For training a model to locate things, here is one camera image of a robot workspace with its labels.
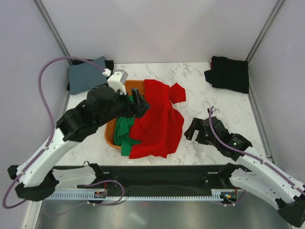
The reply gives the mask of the orange plastic basket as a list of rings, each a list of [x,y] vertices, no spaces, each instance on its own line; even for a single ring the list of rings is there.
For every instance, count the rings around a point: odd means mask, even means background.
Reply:
[[[132,94],[132,88],[137,88],[140,95],[144,97],[145,95],[144,80],[127,80],[125,82],[125,89],[129,96]],[[121,150],[121,146],[115,145],[113,140],[116,123],[117,123],[117,118],[112,119],[110,122],[106,124],[104,138],[106,143],[110,147],[117,150]]]

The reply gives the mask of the red t-shirt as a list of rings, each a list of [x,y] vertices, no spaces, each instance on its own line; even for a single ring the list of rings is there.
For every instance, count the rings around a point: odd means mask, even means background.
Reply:
[[[183,133],[184,118],[173,104],[186,101],[186,92],[178,83],[172,86],[160,81],[144,80],[145,99],[150,108],[134,120],[130,138],[140,141],[133,145],[129,158],[146,156],[167,158],[176,152]]]

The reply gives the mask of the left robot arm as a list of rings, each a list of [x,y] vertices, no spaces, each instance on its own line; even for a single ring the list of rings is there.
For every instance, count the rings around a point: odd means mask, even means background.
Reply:
[[[55,191],[70,187],[101,187],[105,177],[97,164],[74,169],[54,169],[57,162],[98,128],[118,117],[141,118],[150,108],[132,89],[132,99],[109,86],[98,86],[85,100],[51,124],[50,137],[26,162],[10,166],[8,173],[17,182],[18,198],[42,201]]]

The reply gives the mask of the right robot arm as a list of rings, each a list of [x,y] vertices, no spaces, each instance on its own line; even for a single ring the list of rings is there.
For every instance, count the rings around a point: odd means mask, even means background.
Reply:
[[[305,185],[285,173],[261,154],[252,143],[240,134],[230,133],[215,116],[194,118],[184,136],[191,140],[198,131],[196,142],[214,146],[235,164],[226,164],[219,172],[222,187],[231,185],[259,197],[294,227],[305,222]]]

